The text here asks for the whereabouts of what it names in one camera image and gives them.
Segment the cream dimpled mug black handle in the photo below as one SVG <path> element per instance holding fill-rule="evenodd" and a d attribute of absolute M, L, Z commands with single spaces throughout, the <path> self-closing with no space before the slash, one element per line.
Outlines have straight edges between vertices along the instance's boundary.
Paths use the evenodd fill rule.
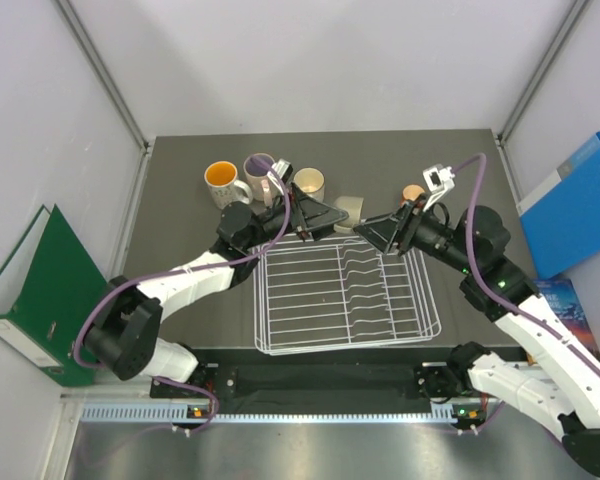
<path fill-rule="evenodd" d="M 294 183 L 305 194 L 322 202 L 325 195 L 325 177 L 316 168 L 303 168 L 294 175 Z"/>

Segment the small grey cup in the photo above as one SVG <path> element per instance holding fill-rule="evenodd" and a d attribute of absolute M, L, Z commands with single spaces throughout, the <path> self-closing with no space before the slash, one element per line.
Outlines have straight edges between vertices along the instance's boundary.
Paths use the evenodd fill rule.
<path fill-rule="evenodd" d="M 353 228 L 361 222 L 364 204 L 363 197 L 340 196 L 335 199 L 334 206 L 345 211 L 348 217 L 334 226 L 334 231 L 340 234 L 353 234 Z"/>

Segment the small orange cup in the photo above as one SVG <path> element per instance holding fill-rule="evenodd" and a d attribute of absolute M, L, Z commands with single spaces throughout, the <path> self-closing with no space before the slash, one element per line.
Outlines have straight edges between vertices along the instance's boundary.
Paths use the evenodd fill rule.
<path fill-rule="evenodd" d="M 403 206 L 406 203 L 417 204 L 421 197 L 426 194 L 425 189 L 417 184 L 410 184 L 403 188 L 401 192 L 400 205 Z"/>

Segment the pink iridescent mug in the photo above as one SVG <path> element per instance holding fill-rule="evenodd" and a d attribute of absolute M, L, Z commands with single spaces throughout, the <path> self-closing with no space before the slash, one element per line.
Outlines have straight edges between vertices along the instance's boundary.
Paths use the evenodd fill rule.
<path fill-rule="evenodd" d="M 262 202 L 266 207 L 273 205 L 276 190 L 268 179 L 269 168 L 274 164 L 274 159 L 267 153 L 255 153 L 247 157 L 243 163 L 243 170 L 247 184 L 256 201 Z"/>

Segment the white floral iridescent mug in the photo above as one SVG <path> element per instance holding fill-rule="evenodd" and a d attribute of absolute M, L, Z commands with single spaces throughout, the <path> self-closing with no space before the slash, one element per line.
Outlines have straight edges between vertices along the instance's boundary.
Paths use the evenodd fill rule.
<path fill-rule="evenodd" d="M 237 167 L 228 161 L 217 161 L 204 172 L 204 180 L 214 204 L 223 209 L 233 202 L 250 205 L 253 192 L 250 186 L 239 179 Z"/>

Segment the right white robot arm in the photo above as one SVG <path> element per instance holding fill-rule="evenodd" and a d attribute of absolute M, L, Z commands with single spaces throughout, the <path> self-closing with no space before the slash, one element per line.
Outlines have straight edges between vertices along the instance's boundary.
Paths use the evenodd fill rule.
<path fill-rule="evenodd" d="M 470 206 L 456 227 L 408 201 L 355 233 L 382 253 L 417 249 L 464 276 L 468 303 L 530 354 L 546 384 L 475 342 L 453 349 L 446 380 L 456 394 L 494 396 L 553 435 L 583 470 L 600 477 L 600 362 L 569 331 L 531 278 L 505 253 L 510 233 L 491 208 Z"/>

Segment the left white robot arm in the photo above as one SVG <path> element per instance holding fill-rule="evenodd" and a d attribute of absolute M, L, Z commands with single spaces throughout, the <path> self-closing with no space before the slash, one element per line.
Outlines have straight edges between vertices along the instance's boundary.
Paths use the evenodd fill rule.
<path fill-rule="evenodd" d="M 206 387 L 207 374 L 188 348 L 160 338 L 161 323 L 204 297 L 246 281 L 261 255 L 283 236 L 320 240 L 348 217 L 347 211 L 308 196 L 295 184 L 260 213 L 232 202 L 221 212 L 216 242 L 197 259 L 164 273 L 110 280 L 80 330 L 75 350 L 87 350 L 97 367 L 122 381 L 166 378 L 183 395 L 196 396 Z"/>

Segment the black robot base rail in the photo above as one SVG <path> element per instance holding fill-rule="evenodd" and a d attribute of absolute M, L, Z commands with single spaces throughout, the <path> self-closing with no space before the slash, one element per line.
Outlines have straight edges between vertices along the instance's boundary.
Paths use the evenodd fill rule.
<path fill-rule="evenodd" d="M 428 413 L 413 367 L 400 364 L 203 366 L 188 380 L 219 400 L 221 414 Z"/>

